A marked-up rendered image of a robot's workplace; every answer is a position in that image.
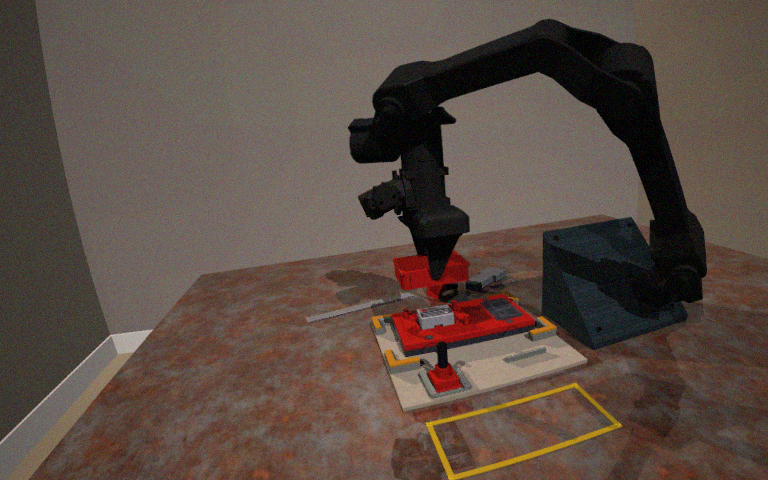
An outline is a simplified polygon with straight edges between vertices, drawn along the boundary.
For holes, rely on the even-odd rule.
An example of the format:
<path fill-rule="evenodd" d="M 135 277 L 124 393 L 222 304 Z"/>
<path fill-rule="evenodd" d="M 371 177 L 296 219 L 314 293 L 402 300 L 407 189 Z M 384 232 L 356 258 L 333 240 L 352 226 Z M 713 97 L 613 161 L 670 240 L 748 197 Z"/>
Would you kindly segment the grey flat bar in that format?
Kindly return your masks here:
<path fill-rule="evenodd" d="M 342 315 L 342 314 L 345 314 L 345 313 L 348 313 L 348 312 L 364 309 L 364 308 L 375 306 L 375 305 L 383 305 L 383 304 L 387 304 L 387 303 L 390 303 L 390 302 L 406 299 L 406 298 L 409 298 L 409 297 L 413 297 L 413 295 L 410 294 L 410 293 L 405 293 L 405 294 L 393 296 L 393 297 L 390 297 L 390 298 L 386 298 L 386 299 L 382 299 L 382 300 L 378 300 L 378 301 L 374 301 L 374 302 L 370 302 L 370 303 L 362 303 L 362 304 L 358 304 L 358 305 L 355 305 L 355 306 L 343 308 L 343 309 L 340 309 L 340 310 L 324 313 L 324 314 L 317 315 L 317 316 L 310 316 L 310 317 L 306 317 L 306 318 L 307 318 L 308 322 L 312 322 L 312 321 L 319 320 L 319 319 L 323 320 L 323 319 L 327 319 L 327 318 L 330 318 L 330 317 Z"/>

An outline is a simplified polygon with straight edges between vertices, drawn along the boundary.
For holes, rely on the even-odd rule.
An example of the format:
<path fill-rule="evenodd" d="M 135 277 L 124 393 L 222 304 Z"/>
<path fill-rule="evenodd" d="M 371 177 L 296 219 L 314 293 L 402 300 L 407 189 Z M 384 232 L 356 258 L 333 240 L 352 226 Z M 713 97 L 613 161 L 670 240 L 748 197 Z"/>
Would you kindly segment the yellow rectangular outline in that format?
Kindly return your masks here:
<path fill-rule="evenodd" d="M 484 413 L 489 412 L 489 411 L 493 411 L 493 410 L 497 410 L 497 409 L 513 406 L 513 405 L 516 405 L 516 404 L 521 404 L 521 403 L 527 402 L 527 401 L 532 400 L 532 399 L 537 399 L 537 398 L 540 398 L 540 397 L 552 395 L 552 394 L 554 394 L 556 392 L 560 392 L 560 391 L 571 389 L 571 388 L 576 388 L 576 390 L 579 391 L 587 400 L 589 400 L 590 403 L 592 403 L 593 406 L 595 406 L 602 414 L 604 414 L 604 416 L 607 417 L 607 419 L 609 419 L 609 421 L 611 421 L 613 423 L 613 425 L 610 425 L 610 426 L 608 426 L 606 428 L 603 428 L 603 429 L 600 429 L 600 430 L 597 430 L 597 431 L 594 431 L 594 432 L 590 432 L 590 433 L 588 433 L 588 434 L 586 434 L 584 436 L 581 436 L 581 437 L 577 437 L 577 438 L 574 438 L 574 439 L 571 439 L 571 440 L 568 440 L 568 441 L 564 441 L 564 442 L 562 442 L 562 443 L 560 443 L 558 445 L 554 445 L 554 446 L 551 446 L 551 447 L 547 447 L 547 448 L 543 448 L 543 449 L 540 449 L 540 450 L 536 450 L 536 451 L 533 451 L 531 453 L 525 454 L 523 456 L 519 456 L 519 457 L 516 457 L 516 458 L 512 458 L 512 459 L 509 459 L 509 460 L 505 460 L 505 461 L 502 461 L 502 462 L 498 462 L 498 463 L 495 463 L 495 464 L 491 464 L 491 465 L 488 465 L 488 466 L 480 467 L 480 468 L 477 468 L 477 469 L 473 469 L 473 470 L 470 470 L 470 471 L 466 471 L 466 472 L 462 472 L 462 473 L 454 475 L 451 467 L 449 466 L 450 464 L 449 464 L 449 462 L 448 462 L 448 460 L 447 460 L 447 458 L 445 456 L 445 452 L 443 451 L 443 448 L 441 447 L 440 441 L 439 441 L 439 439 L 438 439 L 438 437 L 437 437 L 437 435 L 436 435 L 436 433 L 434 431 L 435 429 L 434 429 L 433 426 L 438 425 L 438 424 L 443 424 L 443 423 L 451 422 L 451 421 L 455 421 L 455 420 L 460 420 L 460 419 L 472 417 L 472 416 L 476 416 L 476 415 L 480 415 L 480 414 L 484 414 Z M 434 443 L 434 445 L 435 445 L 435 447 L 437 449 L 437 453 L 438 453 L 438 455 L 439 455 L 439 457 L 440 457 L 440 459 L 442 461 L 442 465 L 443 465 L 444 469 L 446 470 L 446 474 L 447 474 L 449 480 L 458 480 L 458 479 L 465 478 L 465 477 L 468 477 L 468 476 L 476 475 L 476 474 L 479 474 L 479 473 L 483 473 L 483 472 L 486 472 L 486 471 L 490 471 L 490 470 L 493 470 L 493 469 L 497 469 L 497 468 L 500 468 L 500 467 L 504 467 L 504 466 L 507 466 L 507 465 L 511 465 L 511 464 L 518 463 L 518 462 L 521 462 L 521 461 L 525 461 L 525 460 L 528 460 L 528 459 L 532 459 L 532 458 L 538 457 L 540 455 L 543 455 L 545 453 L 549 453 L 549 452 L 552 452 L 554 450 L 558 450 L 558 449 L 561 449 L 561 448 L 564 448 L 564 447 L 568 447 L 568 446 L 573 445 L 575 443 L 578 443 L 578 442 L 581 442 L 581 441 L 584 441 L 584 440 L 587 440 L 587 439 L 590 439 L 590 438 L 594 438 L 597 435 L 600 435 L 600 434 L 603 434 L 603 433 L 606 433 L 606 432 L 609 432 L 609 431 L 613 431 L 613 430 L 615 430 L 615 429 L 617 429 L 619 427 L 622 427 L 622 425 L 619 424 L 619 422 L 616 419 L 614 419 L 613 416 L 611 416 L 611 414 L 606 412 L 606 410 L 603 407 L 601 407 L 597 403 L 597 401 L 594 401 L 594 399 L 590 395 L 588 395 L 587 392 L 584 391 L 584 389 L 581 389 L 581 387 L 578 386 L 577 383 L 572 383 L 571 385 L 560 387 L 560 388 L 556 388 L 556 389 L 553 389 L 553 390 L 549 390 L 549 391 L 547 391 L 545 393 L 540 393 L 540 394 L 537 394 L 537 395 L 521 398 L 521 399 L 518 399 L 518 400 L 513 401 L 513 402 L 509 402 L 509 403 L 500 404 L 500 405 L 497 405 L 497 406 L 492 406 L 492 407 L 489 407 L 489 408 L 484 408 L 484 409 L 472 411 L 472 412 L 469 412 L 469 413 L 466 413 L 466 414 L 462 414 L 462 415 L 459 415 L 459 416 L 455 416 L 455 417 L 451 417 L 451 418 L 447 418 L 447 419 L 442 419 L 442 420 L 437 420 L 437 421 L 425 422 L 425 424 L 426 424 L 426 426 L 427 426 L 427 428 L 428 428 L 428 430 L 429 430 L 429 432 L 431 434 L 431 439 L 432 439 L 432 441 L 433 441 L 433 443 Z"/>

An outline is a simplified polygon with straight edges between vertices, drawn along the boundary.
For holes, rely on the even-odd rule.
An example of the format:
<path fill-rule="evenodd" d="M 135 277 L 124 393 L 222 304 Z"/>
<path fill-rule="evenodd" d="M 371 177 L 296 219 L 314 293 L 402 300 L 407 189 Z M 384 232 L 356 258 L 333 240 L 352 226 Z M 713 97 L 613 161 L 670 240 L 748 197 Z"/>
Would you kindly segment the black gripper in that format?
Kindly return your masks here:
<path fill-rule="evenodd" d="M 416 206 L 405 208 L 403 203 L 394 213 L 403 212 L 398 219 L 410 229 L 417 254 L 427 254 L 433 279 L 441 279 L 459 236 L 470 231 L 469 215 L 450 205 L 445 196 L 444 175 L 449 170 L 443 158 L 401 165 L 399 171 L 410 180 Z"/>

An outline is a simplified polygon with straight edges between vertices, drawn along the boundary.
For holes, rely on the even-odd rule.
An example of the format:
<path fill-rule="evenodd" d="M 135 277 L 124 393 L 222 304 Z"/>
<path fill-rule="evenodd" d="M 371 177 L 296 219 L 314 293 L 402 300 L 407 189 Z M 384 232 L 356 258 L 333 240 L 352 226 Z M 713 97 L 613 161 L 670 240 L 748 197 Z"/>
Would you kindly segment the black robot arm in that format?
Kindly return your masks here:
<path fill-rule="evenodd" d="M 439 104 L 536 72 L 594 108 L 630 150 L 655 218 L 655 265 L 628 275 L 642 313 L 702 300 L 704 231 L 686 206 L 660 118 L 654 63 L 643 46 L 549 18 L 444 60 L 397 66 L 372 95 L 374 117 L 348 126 L 351 157 L 359 164 L 394 162 L 400 154 L 401 162 L 442 159 L 441 124 L 456 119 Z M 367 217 L 416 206 L 409 178 L 399 174 L 358 196 Z"/>

